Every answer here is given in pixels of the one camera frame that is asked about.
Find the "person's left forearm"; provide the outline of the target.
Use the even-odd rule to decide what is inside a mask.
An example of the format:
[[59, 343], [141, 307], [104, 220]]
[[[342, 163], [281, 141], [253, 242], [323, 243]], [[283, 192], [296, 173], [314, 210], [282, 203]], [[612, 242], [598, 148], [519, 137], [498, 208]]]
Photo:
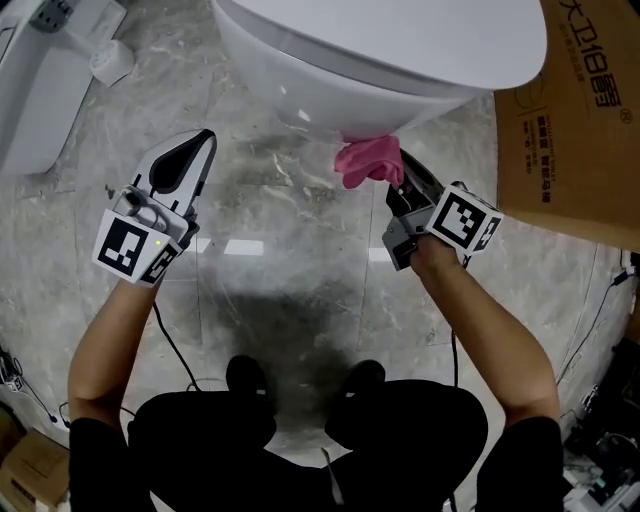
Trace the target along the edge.
[[91, 321], [73, 355], [67, 382], [70, 419], [115, 429], [142, 334], [158, 290], [120, 280]]

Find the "large cardboard box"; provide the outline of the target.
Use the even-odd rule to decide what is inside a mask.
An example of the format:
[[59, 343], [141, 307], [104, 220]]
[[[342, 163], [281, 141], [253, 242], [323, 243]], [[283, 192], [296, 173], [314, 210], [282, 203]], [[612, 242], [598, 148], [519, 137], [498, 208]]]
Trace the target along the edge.
[[536, 78], [494, 95], [498, 206], [640, 253], [640, 0], [542, 0]]

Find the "person's right forearm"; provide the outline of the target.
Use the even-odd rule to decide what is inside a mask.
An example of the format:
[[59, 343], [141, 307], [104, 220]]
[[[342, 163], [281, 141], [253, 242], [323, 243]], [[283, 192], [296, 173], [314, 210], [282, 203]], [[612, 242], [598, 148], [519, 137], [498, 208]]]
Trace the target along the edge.
[[456, 251], [421, 236], [412, 270], [456, 333], [510, 427], [529, 418], [560, 418], [553, 368], [530, 331], [460, 263]]

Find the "pink cloth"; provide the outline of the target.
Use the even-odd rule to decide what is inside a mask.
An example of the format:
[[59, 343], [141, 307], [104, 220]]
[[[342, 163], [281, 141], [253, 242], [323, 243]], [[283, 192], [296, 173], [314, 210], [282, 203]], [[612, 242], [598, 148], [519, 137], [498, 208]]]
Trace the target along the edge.
[[351, 143], [337, 153], [334, 170], [342, 175], [346, 189], [355, 189], [366, 179], [386, 181], [398, 188], [404, 182], [399, 139], [388, 135]]

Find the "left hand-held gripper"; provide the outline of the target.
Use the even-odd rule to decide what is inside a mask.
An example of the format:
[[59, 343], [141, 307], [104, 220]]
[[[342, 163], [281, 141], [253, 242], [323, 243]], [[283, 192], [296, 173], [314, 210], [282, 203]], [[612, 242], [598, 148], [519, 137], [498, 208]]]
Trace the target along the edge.
[[217, 149], [208, 129], [171, 136], [145, 152], [115, 206], [104, 212], [92, 261], [134, 285], [155, 287], [199, 230], [193, 200]]

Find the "small white round canister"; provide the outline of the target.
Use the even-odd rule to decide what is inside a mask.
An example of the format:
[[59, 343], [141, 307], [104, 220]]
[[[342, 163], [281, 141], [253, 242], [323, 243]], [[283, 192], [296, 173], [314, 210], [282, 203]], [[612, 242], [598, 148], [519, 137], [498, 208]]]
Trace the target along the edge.
[[120, 40], [110, 40], [91, 56], [89, 65], [94, 78], [111, 87], [134, 69], [135, 56]]

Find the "person's black shoe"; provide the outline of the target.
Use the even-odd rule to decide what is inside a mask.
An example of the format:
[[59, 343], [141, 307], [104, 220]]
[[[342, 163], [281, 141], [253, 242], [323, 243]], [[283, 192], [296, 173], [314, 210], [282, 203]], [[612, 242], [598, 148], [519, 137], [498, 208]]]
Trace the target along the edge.
[[341, 395], [351, 398], [377, 390], [386, 381], [386, 371], [375, 360], [364, 360], [356, 364], [349, 372], [341, 387]]
[[266, 399], [267, 379], [259, 363], [252, 357], [236, 355], [228, 363], [226, 384], [232, 393]]

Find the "small cardboard box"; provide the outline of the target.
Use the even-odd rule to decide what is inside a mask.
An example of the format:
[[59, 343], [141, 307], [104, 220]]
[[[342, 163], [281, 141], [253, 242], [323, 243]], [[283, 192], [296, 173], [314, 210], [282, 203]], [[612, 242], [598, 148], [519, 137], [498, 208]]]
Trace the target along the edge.
[[56, 512], [69, 489], [70, 452], [36, 429], [0, 466], [0, 493], [18, 512]]

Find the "person's right black shoe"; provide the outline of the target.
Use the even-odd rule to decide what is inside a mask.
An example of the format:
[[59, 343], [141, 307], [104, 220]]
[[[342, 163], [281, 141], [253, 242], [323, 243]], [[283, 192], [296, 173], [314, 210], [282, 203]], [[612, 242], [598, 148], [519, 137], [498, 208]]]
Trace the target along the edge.
[[386, 381], [386, 371], [375, 360], [364, 360], [356, 364], [349, 372], [341, 387], [341, 395], [351, 398], [377, 390]]

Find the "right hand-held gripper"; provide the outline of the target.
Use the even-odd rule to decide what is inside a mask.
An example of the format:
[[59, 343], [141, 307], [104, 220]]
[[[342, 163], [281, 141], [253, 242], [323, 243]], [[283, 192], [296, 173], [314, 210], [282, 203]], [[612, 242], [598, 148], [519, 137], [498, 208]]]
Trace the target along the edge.
[[470, 258], [483, 252], [498, 230], [503, 214], [460, 182], [444, 187], [404, 149], [400, 149], [405, 177], [411, 182], [386, 192], [392, 218], [382, 241], [396, 270], [409, 266], [418, 239], [432, 235]]

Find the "white smart toilet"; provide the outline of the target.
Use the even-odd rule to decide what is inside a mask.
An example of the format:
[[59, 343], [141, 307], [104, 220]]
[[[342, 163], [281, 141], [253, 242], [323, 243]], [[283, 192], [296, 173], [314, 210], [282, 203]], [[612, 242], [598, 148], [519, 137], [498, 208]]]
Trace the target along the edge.
[[541, 0], [210, 0], [247, 89], [313, 137], [390, 135], [531, 81]]

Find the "person's black shirt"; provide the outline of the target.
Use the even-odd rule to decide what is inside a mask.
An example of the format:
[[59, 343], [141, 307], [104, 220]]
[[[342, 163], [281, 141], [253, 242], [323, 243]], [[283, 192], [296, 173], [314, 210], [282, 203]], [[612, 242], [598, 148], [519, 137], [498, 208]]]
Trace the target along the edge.
[[[403, 460], [374, 464], [351, 452], [331, 467], [297, 466], [261, 450], [240, 476], [230, 461], [203, 473], [187, 473], [197, 458], [152, 461], [130, 450], [121, 431], [81, 418], [70, 429], [69, 492], [72, 512], [157, 512], [158, 497], [174, 512], [336, 512], [329, 489], [335, 472], [353, 512], [383, 509], [438, 512], [454, 475]], [[549, 418], [507, 428], [477, 475], [475, 512], [563, 512], [560, 429]]]

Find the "white toilet with tank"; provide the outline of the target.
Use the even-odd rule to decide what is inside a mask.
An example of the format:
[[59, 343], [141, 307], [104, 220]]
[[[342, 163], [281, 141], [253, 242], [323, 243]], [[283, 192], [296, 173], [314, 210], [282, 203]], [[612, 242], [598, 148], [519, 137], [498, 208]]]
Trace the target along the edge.
[[118, 0], [66, 0], [56, 33], [29, 19], [42, 0], [0, 0], [0, 175], [47, 172], [59, 157], [94, 78], [91, 56], [127, 10]]

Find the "person's left black shoe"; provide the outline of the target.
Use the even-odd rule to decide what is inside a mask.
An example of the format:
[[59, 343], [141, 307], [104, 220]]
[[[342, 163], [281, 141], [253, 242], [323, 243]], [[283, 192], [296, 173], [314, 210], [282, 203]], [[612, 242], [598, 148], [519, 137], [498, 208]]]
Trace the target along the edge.
[[252, 357], [236, 355], [228, 363], [226, 384], [232, 393], [266, 399], [267, 379], [259, 363]]

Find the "black equipment heap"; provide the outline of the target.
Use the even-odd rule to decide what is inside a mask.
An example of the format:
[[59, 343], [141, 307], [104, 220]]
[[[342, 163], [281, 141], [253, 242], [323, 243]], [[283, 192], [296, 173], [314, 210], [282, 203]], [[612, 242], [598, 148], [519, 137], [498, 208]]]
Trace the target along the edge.
[[564, 442], [566, 512], [640, 512], [640, 344], [612, 348]]

